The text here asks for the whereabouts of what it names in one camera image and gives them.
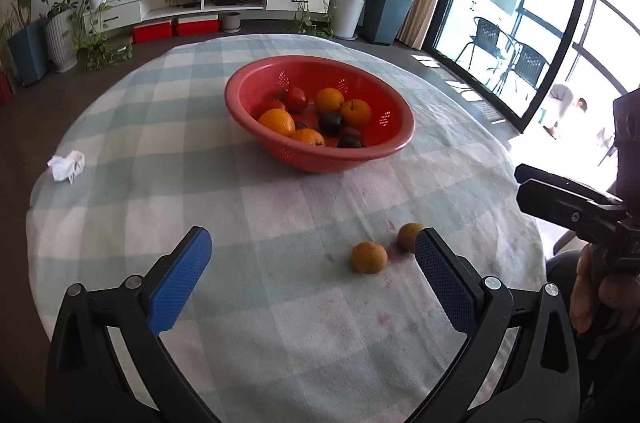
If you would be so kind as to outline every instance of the round table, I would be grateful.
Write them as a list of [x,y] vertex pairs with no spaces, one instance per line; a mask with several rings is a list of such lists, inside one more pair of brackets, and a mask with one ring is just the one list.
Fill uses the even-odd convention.
[[[341,60],[390,83],[414,111],[413,141],[342,174],[272,159],[229,117],[223,90],[241,66],[285,54]],[[84,173],[72,185],[43,174],[28,213],[31,287],[47,333],[70,284],[95,290],[144,275],[203,226],[213,257],[161,339],[225,422],[411,414],[465,337],[415,259],[395,247],[404,223],[434,226],[481,275],[509,287],[545,280],[538,229],[518,210],[505,149],[422,79],[326,40],[247,35],[174,48],[84,111],[56,153],[71,149],[85,154]],[[382,273],[352,271],[361,241],[387,247]],[[122,363],[147,400],[130,358]],[[492,371],[479,398],[496,381]]]

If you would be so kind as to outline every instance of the red colander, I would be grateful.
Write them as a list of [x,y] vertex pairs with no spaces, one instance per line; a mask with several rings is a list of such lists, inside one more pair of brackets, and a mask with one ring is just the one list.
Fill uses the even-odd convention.
[[[289,86],[299,87],[308,96],[309,107],[292,116],[311,129],[318,129],[313,99],[323,88],[338,89],[345,100],[359,98],[367,102],[373,115],[370,124],[362,129],[364,147],[336,148],[337,138],[327,137],[327,146],[307,145],[258,123],[255,116],[262,104]],[[233,119],[253,134],[267,152],[310,172],[340,172],[384,158],[409,143],[415,130],[409,104],[390,85],[360,68],[319,57],[271,57],[246,65],[226,83],[225,103]]]

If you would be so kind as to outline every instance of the white tv cabinet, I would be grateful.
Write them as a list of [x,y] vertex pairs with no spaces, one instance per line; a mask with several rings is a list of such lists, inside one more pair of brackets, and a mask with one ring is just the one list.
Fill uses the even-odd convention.
[[[174,17],[179,15],[195,15],[199,13],[241,12],[245,10],[268,10],[274,12],[295,12],[298,10],[297,0],[250,0],[247,4],[235,6],[216,6],[213,0],[110,0],[112,8],[102,12],[102,22],[109,30],[133,26],[146,21]],[[307,0],[309,11],[326,13],[329,0]],[[191,3],[191,8],[183,5]],[[84,14],[84,25],[90,29],[89,13]]]

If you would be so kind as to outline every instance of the crumpled tissue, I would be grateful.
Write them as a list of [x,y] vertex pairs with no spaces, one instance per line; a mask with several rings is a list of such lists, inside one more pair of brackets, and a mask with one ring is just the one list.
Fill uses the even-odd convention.
[[82,174],[84,170],[84,154],[79,150],[72,150],[66,158],[53,156],[47,166],[53,174],[53,181],[69,180],[73,184],[74,179]]

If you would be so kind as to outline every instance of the hand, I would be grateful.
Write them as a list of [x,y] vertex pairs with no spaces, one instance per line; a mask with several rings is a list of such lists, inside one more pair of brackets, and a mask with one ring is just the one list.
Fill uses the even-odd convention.
[[591,244],[582,249],[576,269],[574,290],[571,294],[569,318],[578,333],[585,333],[593,323],[599,302],[610,308],[622,310],[620,329],[628,331],[640,325],[640,279],[637,276],[617,273],[607,275],[600,283],[598,297],[594,298],[591,283]]

